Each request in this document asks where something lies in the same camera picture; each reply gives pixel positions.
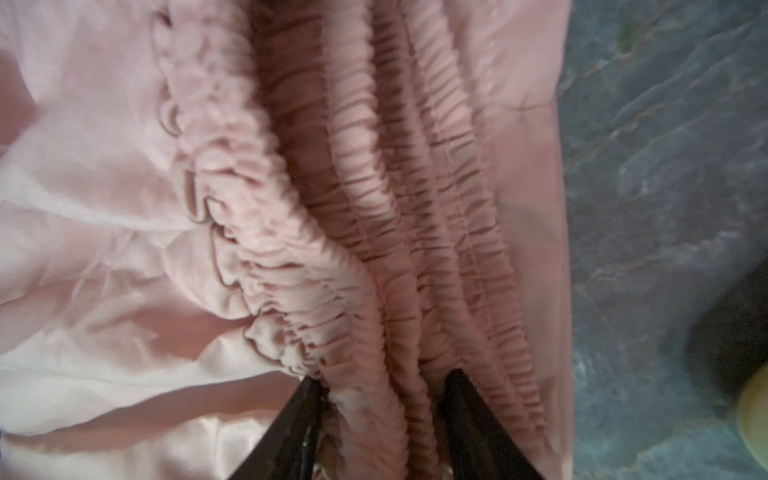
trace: marble surface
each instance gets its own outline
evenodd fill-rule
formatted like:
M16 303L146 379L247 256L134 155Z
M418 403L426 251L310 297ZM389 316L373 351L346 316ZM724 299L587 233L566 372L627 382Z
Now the marble surface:
M768 330L712 314L768 258L768 2L574 0L558 96L575 478L768 479L733 419L768 345L715 346Z

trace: pink satin fabric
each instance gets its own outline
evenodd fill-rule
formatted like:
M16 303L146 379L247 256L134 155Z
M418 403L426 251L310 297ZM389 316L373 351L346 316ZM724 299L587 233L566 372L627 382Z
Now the pink satin fabric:
M571 477L565 0L0 0L0 473L443 478L462 367Z

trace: green object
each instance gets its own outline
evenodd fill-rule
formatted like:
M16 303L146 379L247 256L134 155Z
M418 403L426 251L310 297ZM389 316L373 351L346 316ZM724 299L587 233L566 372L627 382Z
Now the green object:
M628 53L634 48L635 37L637 36L637 24L627 23L621 27L619 31L619 51L621 53Z
M739 432L752 456L768 470L768 365L752 377L737 407Z

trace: pink garment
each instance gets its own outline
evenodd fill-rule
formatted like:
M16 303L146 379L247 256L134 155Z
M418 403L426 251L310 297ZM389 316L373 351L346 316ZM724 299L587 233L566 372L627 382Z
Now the pink garment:
M0 0L0 474L443 478L468 373L571 477L567 0Z

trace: gathered ruffle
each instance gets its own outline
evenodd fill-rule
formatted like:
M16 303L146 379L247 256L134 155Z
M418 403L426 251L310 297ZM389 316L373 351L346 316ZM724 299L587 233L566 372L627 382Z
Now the gathered ruffle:
M247 335L329 387L334 474L441 478L432 412L457 367L537 455L515 274L442 3L254 4L170 0L159 112Z

